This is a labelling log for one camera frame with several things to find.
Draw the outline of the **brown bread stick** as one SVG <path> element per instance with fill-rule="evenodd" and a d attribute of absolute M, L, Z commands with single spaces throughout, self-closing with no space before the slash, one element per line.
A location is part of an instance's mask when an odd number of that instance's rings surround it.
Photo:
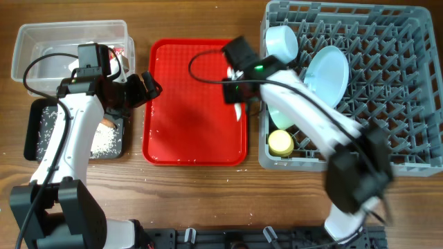
<path fill-rule="evenodd" d="M 110 121 L 110 120 L 108 120 L 108 119 L 106 119 L 106 118 L 103 118 L 103 119 L 100 121 L 100 123 L 101 123 L 102 125 L 106 126 L 106 127 L 109 127 L 110 129 L 115 129 L 115 128 L 117 127 L 115 123 L 113 123 L 112 121 Z"/>

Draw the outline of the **red snack wrapper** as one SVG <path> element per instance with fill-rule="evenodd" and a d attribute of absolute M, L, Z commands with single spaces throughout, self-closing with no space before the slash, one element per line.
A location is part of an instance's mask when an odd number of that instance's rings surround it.
<path fill-rule="evenodd" d="M 127 58 L 124 56 L 123 48 L 112 48 L 112 52 L 109 53 L 110 64 L 112 67 L 118 67 L 117 61 L 120 62 L 121 66 L 127 65 Z"/>

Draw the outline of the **white rice pile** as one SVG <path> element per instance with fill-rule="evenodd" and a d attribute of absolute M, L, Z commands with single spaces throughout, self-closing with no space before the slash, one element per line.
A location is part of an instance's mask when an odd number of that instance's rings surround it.
<path fill-rule="evenodd" d="M 105 118 L 116 124 L 115 129 L 99 124 L 93 137 L 90 159 L 118 158 L 123 149 L 123 135 L 125 121 L 105 114 Z M 42 109 L 40 121 L 37 122 L 36 160 L 41 161 L 48 147 L 55 121 L 57 119 L 57 107 L 47 106 Z"/>

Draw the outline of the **mint green bowl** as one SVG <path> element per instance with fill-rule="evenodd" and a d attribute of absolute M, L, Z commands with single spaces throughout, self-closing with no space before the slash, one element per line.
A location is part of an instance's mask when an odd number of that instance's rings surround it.
<path fill-rule="evenodd" d="M 286 130 L 294 126 L 294 122 L 292 122 L 288 117 L 286 117 L 285 114 L 283 114 L 283 112 L 279 111 L 275 107 L 268 105 L 268 110 L 271 120 L 278 129 Z"/>

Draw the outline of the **white napkin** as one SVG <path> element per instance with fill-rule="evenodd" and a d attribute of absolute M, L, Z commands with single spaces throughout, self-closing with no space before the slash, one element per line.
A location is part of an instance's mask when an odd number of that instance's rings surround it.
<path fill-rule="evenodd" d="M 79 66 L 79 59 L 75 59 L 73 62 L 71 62 L 68 65 L 68 68 L 69 68 L 70 72 L 75 73 L 78 69 L 78 66 Z"/>

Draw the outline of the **light blue rice bowl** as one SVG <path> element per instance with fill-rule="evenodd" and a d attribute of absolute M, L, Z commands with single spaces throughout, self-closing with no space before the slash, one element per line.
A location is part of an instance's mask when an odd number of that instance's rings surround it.
<path fill-rule="evenodd" d="M 265 45 L 268 55 L 277 57 L 284 64 L 298 56 L 298 40 L 288 26 L 270 27 L 265 33 Z"/>

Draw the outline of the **yellow plastic cup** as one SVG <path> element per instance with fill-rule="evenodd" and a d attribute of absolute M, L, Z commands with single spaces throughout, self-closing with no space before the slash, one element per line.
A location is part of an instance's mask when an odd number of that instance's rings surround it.
<path fill-rule="evenodd" d="M 294 149 L 294 141 L 285 130 L 275 130 L 268 137 L 269 153 L 272 156 L 287 157 Z"/>

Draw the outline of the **large light blue plate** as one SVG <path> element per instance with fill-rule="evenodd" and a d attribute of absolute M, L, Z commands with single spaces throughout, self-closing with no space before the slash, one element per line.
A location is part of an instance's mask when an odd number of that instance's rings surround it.
<path fill-rule="evenodd" d="M 305 73 L 304 83 L 329 107 L 342 100 L 349 82 L 349 63 L 335 46 L 322 48 L 312 59 Z"/>

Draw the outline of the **white plastic spoon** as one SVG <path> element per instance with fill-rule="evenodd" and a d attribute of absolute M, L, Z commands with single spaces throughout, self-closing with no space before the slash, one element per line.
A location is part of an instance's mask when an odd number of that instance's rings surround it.
<path fill-rule="evenodd" d="M 240 103 L 235 103 L 234 109 L 235 109 L 236 121 L 239 122 L 242 117 L 242 105 Z"/>

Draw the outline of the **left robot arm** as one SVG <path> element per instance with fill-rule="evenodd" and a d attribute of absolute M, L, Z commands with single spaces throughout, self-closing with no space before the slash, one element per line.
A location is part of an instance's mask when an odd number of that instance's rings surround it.
<path fill-rule="evenodd" d="M 127 112 L 163 90 L 149 72 L 118 82 L 110 64 L 115 56 L 103 44 L 79 45 L 78 67 L 47 96 L 57 106 L 50 142 L 30 182 L 10 194 L 17 248 L 154 247 L 136 219 L 108 219 L 86 186 L 93 137 L 105 111 Z"/>

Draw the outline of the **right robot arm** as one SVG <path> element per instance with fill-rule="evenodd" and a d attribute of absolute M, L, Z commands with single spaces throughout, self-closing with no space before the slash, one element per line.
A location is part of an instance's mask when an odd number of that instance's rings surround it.
<path fill-rule="evenodd" d="M 337 243 L 355 238 L 394 179 L 385 132 L 329 107 L 279 59 L 259 58 L 243 36 L 221 51 L 233 71 L 241 73 L 224 82 L 225 101 L 233 104 L 258 96 L 315 144 L 327 161 L 325 191 L 332 202 L 325 231 Z"/>

